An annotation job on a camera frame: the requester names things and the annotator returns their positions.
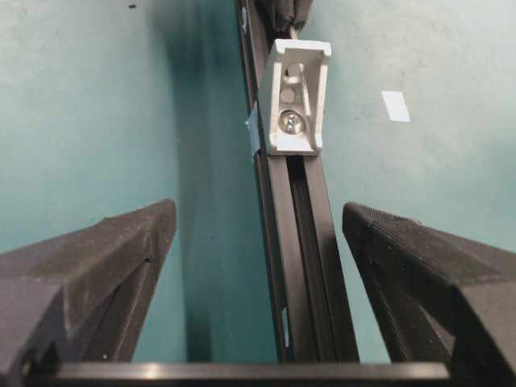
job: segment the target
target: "bolt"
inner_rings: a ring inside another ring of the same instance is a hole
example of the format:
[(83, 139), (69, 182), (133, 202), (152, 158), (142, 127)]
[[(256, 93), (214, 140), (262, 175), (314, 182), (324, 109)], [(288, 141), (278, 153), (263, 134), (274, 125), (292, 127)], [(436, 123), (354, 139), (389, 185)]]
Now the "bolt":
[(305, 119), (293, 110), (286, 110), (281, 114), (280, 128), (289, 135), (298, 135), (305, 130)]

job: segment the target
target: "green painted surface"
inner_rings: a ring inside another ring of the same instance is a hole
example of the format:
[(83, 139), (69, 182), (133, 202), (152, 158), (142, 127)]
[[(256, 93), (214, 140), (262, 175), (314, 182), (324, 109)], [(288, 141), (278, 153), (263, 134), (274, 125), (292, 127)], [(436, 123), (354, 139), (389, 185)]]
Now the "green painted surface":
[[(322, 157), (364, 361), (387, 355), (345, 202), (516, 250), (516, 6), (496, 4), (324, 0), (302, 33), (333, 45)], [(0, 251), (178, 204), (137, 360), (275, 360), (234, 18), (229, 0), (0, 0)]]
[(137, 360), (275, 360), (236, 32), (225, 0), (0, 0), (0, 251), (177, 203)]
[[(360, 202), (516, 251), (516, 4), (498, 0), (314, 2), (303, 39), (333, 48), (323, 161), (335, 226)], [(382, 90), (402, 91), (394, 123)], [(342, 234), (364, 361), (385, 361)]]

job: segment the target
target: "silver corner bracket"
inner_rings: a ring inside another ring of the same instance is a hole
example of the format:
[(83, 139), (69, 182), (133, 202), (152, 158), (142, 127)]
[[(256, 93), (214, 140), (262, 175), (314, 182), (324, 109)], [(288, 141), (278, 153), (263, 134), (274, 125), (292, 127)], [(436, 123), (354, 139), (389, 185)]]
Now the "silver corner bracket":
[(328, 42), (274, 42), (258, 91), (270, 155), (317, 156), (321, 152), (330, 56)]

